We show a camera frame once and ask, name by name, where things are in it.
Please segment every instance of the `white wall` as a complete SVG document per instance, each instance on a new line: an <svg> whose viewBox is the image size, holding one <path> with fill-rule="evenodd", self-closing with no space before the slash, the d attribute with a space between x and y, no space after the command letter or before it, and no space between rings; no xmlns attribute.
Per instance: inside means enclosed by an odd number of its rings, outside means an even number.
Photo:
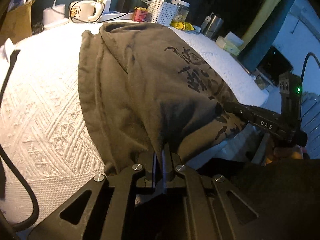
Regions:
<svg viewBox="0 0 320 240"><path fill-rule="evenodd" d="M308 1L295 0L294 5L301 8L303 16L320 32L320 19ZM300 76L308 52L313 52L320 59L320 42L302 22L298 23L294 33L291 34L297 21L298 19L290 13L287 15L274 46L290 61L293 73ZM320 95L320 70L313 58L309 59L306 67L303 91Z"/></svg>

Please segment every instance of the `red can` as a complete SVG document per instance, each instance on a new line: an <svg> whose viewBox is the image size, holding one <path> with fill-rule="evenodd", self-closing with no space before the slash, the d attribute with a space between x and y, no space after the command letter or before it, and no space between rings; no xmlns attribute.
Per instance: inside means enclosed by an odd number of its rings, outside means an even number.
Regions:
<svg viewBox="0 0 320 240"><path fill-rule="evenodd" d="M136 7L133 13L132 20L135 22L144 22L146 20L146 15L148 9L142 7Z"/></svg>

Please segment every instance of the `textured white blanket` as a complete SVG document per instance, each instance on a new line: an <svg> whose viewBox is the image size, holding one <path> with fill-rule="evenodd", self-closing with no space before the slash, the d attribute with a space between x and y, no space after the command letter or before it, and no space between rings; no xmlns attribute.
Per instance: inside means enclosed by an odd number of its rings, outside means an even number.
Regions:
<svg viewBox="0 0 320 240"><path fill-rule="evenodd" d="M100 24L66 24L27 38L10 76L0 117L0 142L39 202L37 223L95 174L103 162L81 112L77 68L81 33ZM225 51L203 35L174 30L226 81L241 103L261 106L268 95ZM0 80L8 63L0 57ZM27 192L5 165L6 197L0 202L12 222L32 211Z"/></svg>

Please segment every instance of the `yellow snack wrapper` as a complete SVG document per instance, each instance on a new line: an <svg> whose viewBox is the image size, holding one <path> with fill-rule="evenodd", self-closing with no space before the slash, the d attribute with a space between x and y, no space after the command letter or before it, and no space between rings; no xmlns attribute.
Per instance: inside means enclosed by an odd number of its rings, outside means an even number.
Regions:
<svg viewBox="0 0 320 240"><path fill-rule="evenodd" d="M192 26L191 23L186 23L186 22L171 22L170 24L172 27L175 27L178 30L182 31L194 31L194 27Z"/></svg>

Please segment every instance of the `yellow curtain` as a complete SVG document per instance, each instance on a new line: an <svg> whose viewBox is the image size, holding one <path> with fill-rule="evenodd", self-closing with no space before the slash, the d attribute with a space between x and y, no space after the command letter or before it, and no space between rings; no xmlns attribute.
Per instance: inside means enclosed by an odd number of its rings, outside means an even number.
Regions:
<svg viewBox="0 0 320 240"><path fill-rule="evenodd" d="M270 14L279 2L280 0L264 0L257 16L255 17L252 24L241 38L244 41L244 43L240 47L240 50L243 50L252 40L252 38L257 34L258 30L260 30L262 25L268 19L268 17L270 16Z"/></svg>

